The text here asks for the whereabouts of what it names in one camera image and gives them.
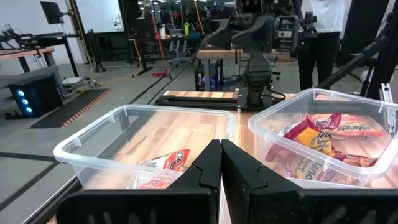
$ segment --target concrete floor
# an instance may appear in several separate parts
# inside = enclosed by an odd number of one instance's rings
[[[224,68],[225,74],[236,73],[237,69],[232,62]],[[125,67],[120,63],[104,63],[104,66]],[[6,121],[0,118],[0,152],[12,152],[16,154],[30,154],[53,157],[54,147],[62,140],[77,132],[86,125],[92,123],[100,116],[109,112],[113,108],[128,104],[131,100],[140,95],[148,86],[157,81],[152,77],[152,72],[162,72],[160,63],[154,65],[154,69],[139,77],[126,78],[107,82],[115,78],[130,77],[137,72],[137,68],[112,68],[107,72],[94,74],[95,79],[104,82],[106,88],[111,88],[112,92],[106,95],[99,103],[95,104],[90,110],[80,116],[67,128],[53,129],[28,129],[39,119],[22,119],[19,121]],[[64,77],[70,77],[72,70],[68,65],[60,65],[60,73]],[[88,69],[84,65],[79,66],[81,74],[87,74]],[[160,94],[167,90],[194,90],[193,71],[195,67],[187,67],[182,74],[166,87]],[[172,75],[177,74],[179,69],[172,71]],[[279,81],[274,82],[274,88],[283,93],[299,92],[298,67],[295,65],[278,65],[275,71],[282,72]],[[317,74],[314,72],[314,83],[317,82]],[[149,89],[134,103],[147,104],[169,79],[164,78],[153,88]],[[361,83],[348,76],[333,86],[333,90],[342,92],[360,91]],[[0,92],[0,96],[7,96],[7,90]],[[0,104],[0,114],[16,109],[15,102]],[[13,159],[0,157],[0,204],[14,192],[31,181],[33,177],[49,169],[51,162],[28,159]],[[72,167],[68,164],[59,164],[50,169],[38,182],[28,188],[20,197],[10,203],[5,209],[0,211],[0,223],[15,224],[23,223],[30,214],[34,213],[43,203],[48,200],[57,190],[67,183],[74,176]]]

